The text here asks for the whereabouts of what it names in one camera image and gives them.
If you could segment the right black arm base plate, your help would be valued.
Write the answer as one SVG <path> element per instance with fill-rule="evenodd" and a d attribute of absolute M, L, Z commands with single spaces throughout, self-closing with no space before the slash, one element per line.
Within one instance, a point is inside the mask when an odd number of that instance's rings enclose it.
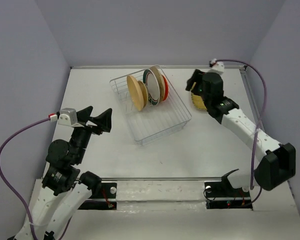
<path fill-rule="evenodd" d="M 251 195 L 242 188 L 233 188 L 228 176 L 238 169 L 232 170 L 221 177 L 220 181 L 204 183 L 203 196 L 206 199 L 206 208 L 215 209 L 253 209 Z"/>

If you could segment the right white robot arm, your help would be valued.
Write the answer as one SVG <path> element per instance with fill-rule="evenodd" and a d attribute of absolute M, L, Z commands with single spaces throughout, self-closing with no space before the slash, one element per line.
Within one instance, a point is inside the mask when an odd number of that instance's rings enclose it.
<path fill-rule="evenodd" d="M 235 101 L 224 95 L 224 82 L 218 73 L 196 69 L 185 89 L 200 97 L 208 114 L 235 134 L 252 151 L 252 159 L 258 161 L 251 164 L 250 170 L 237 168 L 222 176 L 220 190 L 225 196 L 255 186 L 271 191 L 295 176 L 296 148 L 259 129 Z"/>

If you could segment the plain yellow round plate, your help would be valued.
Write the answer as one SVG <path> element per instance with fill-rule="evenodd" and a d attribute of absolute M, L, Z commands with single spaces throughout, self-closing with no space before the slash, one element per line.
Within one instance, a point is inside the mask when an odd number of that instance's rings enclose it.
<path fill-rule="evenodd" d="M 131 100 L 136 109 L 140 112 L 144 109 L 144 100 L 138 81 L 139 80 L 137 80 L 133 75 L 128 75 L 126 77 L 126 83 Z"/>

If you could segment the small cream plate with flowers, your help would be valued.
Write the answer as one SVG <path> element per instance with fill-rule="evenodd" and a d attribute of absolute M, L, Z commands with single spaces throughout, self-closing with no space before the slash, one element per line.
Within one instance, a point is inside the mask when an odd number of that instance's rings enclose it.
<path fill-rule="evenodd" d="M 143 108 L 147 106 L 148 100 L 149 100 L 149 93 L 147 86 L 143 83 L 143 81 L 138 81 L 139 87 L 141 89 L 142 97 L 143 97 Z"/>

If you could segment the orange round plate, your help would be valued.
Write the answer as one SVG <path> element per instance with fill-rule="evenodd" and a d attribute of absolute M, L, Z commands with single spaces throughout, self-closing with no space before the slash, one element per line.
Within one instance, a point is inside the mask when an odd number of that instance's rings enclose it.
<path fill-rule="evenodd" d="M 165 92 L 164 92 L 164 97 L 162 101 L 165 101 L 168 97 L 169 94 L 169 85 L 168 85 L 168 81 L 166 79 L 166 77 L 164 75 L 161 75 L 164 81 L 164 87 L 165 87 Z"/>

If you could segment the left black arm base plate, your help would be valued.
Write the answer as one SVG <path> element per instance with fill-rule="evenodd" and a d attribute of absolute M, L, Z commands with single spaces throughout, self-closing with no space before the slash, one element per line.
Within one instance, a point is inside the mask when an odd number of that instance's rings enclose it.
<path fill-rule="evenodd" d="M 79 210 L 109 211 L 117 209 L 117 183 L 114 181 L 102 182 L 99 192 L 94 193 L 84 201 Z"/>

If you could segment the white plate with green rim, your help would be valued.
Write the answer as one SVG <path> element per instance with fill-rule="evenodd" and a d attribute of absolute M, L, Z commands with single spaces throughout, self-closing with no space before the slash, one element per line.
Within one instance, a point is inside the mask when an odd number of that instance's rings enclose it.
<path fill-rule="evenodd" d="M 160 87 L 154 73 L 150 69 L 143 72 L 142 81 L 148 91 L 148 101 L 153 105 L 158 105 L 160 100 Z"/>

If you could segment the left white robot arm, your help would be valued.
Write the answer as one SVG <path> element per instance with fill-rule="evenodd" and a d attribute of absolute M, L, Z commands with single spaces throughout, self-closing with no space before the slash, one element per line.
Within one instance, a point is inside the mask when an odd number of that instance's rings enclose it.
<path fill-rule="evenodd" d="M 94 173 L 80 173 L 75 166 L 83 161 L 92 135 L 109 133 L 112 112 L 108 108 L 92 117 L 92 106 L 80 111 L 63 108 L 48 116 L 50 122 L 73 129 L 68 141 L 57 139 L 50 143 L 45 161 L 49 164 L 37 200 L 26 209 L 26 219 L 14 240 L 54 240 L 69 224 L 74 212 L 89 198 L 100 194 L 102 180 Z"/>

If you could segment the white wire dish rack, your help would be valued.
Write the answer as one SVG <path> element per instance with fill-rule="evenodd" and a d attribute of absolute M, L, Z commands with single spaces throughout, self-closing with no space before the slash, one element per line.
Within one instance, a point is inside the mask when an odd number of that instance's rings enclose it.
<path fill-rule="evenodd" d="M 127 76 L 132 75 L 137 80 L 143 81 L 143 73 L 150 67 L 114 78 L 109 82 L 134 141 L 139 145 L 181 130 L 192 117 L 163 69 L 159 65 L 154 66 L 167 79 L 168 96 L 165 101 L 157 105 L 152 105 L 148 100 L 142 111 L 138 111 L 132 102 L 127 85 Z"/>

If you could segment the cream plate with leaf pattern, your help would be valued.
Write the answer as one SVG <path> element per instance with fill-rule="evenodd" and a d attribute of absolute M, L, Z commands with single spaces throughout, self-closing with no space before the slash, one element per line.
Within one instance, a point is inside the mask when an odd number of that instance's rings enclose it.
<path fill-rule="evenodd" d="M 167 89 L 165 80 L 163 78 L 163 75 L 161 74 L 161 72 L 158 70 L 156 66 L 150 67 L 150 70 L 154 73 L 154 76 L 157 80 L 159 86 L 159 94 L 160 94 L 158 102 L 161 103 L 165 98 L 166 89 Z"/>

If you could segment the yellow green bamboo-pattern plate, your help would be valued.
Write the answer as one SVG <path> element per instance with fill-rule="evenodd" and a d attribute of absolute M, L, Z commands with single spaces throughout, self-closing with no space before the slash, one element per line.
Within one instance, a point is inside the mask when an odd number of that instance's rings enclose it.
<path fill-rule="evenodd" d="M 200 111 L 207 111 L 207 108 L 204 104 L 204 101 L 202 100 L 202 98 L 198 95 L 195 95 L 192 93 L 193 88 L 195 87 L 196 83 L 194 82 L 192 87 L 191 87 L 191 92 L 190 92 L 190 98 L 192 101 L 192 104 Z"/>

